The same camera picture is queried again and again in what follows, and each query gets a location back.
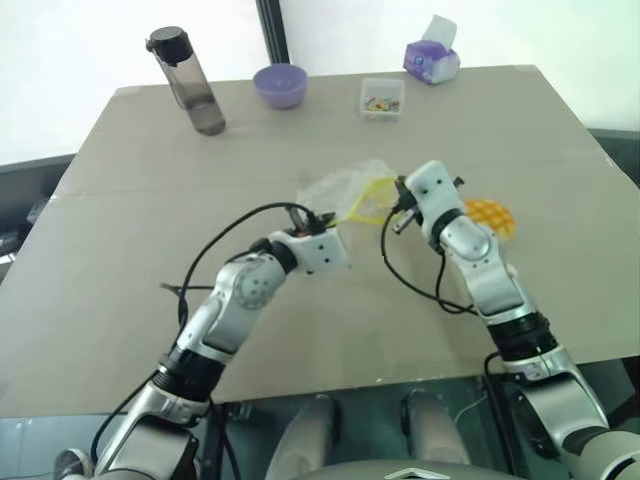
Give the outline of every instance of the tissue box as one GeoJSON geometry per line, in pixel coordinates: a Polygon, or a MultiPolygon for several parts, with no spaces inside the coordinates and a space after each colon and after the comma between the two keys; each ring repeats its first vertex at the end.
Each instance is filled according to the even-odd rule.
{"type": "Polygon", "coordinates": [[[460,57],[439,42],[420,40],[407,45],[403,66],[418,80],[433,85],[456,76],[460,57]]]}

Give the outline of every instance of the silver robot arm segment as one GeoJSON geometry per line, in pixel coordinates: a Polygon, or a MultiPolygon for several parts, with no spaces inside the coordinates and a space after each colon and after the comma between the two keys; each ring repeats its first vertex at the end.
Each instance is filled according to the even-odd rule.
{"type": "Polygon", "coordinates": [[[576,478],[640,478],[640,437],[608,429],[593,390],[556,341],[515,269],[502,260],[495,232],[466,216],[459,183],[436,161],[401,178],[398,205],[405,213],[394,231],[401,233],[416,219],[432,248],[459,269],[505,371],[519,384],[519,403],[548,432],[576,478]]]}
{"type": "Polygon", "coordinates": [[[168,480],[190,468],[197,442],[186,428],[206,414],[225,366],[286,275],[346,266],[335,228],[275,232],[256,242],[252,253],[224,265],[209,297],[135,398],[100,456],[96,475],[130,470],[168,480]]]}

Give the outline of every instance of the yellow sponge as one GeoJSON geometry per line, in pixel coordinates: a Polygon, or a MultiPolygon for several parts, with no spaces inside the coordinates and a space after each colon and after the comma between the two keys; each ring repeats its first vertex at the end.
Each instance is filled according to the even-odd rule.
{"type": "Polygon", "coordinates": [[[465,203],[467,204],[467,215],[471,220],[489,225],[502,240],[513,236],[516,222],[507,207],[486,198],[466,200],[465,203]]]}

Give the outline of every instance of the floor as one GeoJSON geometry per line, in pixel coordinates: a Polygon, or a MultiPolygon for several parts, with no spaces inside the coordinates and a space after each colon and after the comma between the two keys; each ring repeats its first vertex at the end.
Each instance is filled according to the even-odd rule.
{"type": "MultiPolygon", "coordinates": [[[[582,369],[607,411],[620,405],[633,392],[620,361],[590,364],[582,369]]],[[[452,416],[484,395],[482,382],[477,377],[332,392],[343,412],[343,421],[341,437],[331,462],[406,458],[406,439],[400,429],[400,403],[414,388],[437,395],[452,416]]],[[[251,403],[248,418],[230,424],[229,432],[244,480],[264,478],[282,431],[308,398],[299,396],[255,401],[251,403]]],[[[65,448],[88,451],[102,419],[103,416],[94,415],[0,420],[0,479],[50,472],[53,459],[65,448]]],[[[117,423],[107,431],[106,438],[117,423]]],[[[486,401],[462,416],[458,427],[473,464],[504,470],[502,452],[486,401]]],[[[625,428],[640,433],[640,419],[631,419],[625,428]]],[[[204,425],[198,426],[195,433],[202,440],[204,425]]],[[[522,432],[518,443],[526,458],[528,478],[569,478],[567,469],[559,462],[538,457],[524,440],[522,432]]],[[[224,479],[231,478],[227,468],[224,479]]]]}

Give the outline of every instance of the water bottle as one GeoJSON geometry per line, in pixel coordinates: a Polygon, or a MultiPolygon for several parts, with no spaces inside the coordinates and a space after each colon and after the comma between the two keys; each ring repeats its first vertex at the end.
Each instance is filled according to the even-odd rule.
{"type": "Polygon", "coordinates": [[[169,80],[176,101],[187,111],[195,129],[203,135],[217,135],[226,126],[222,111],[193,52],[187,32],[179,27],[163,27],[147,40],[169,80]]]}

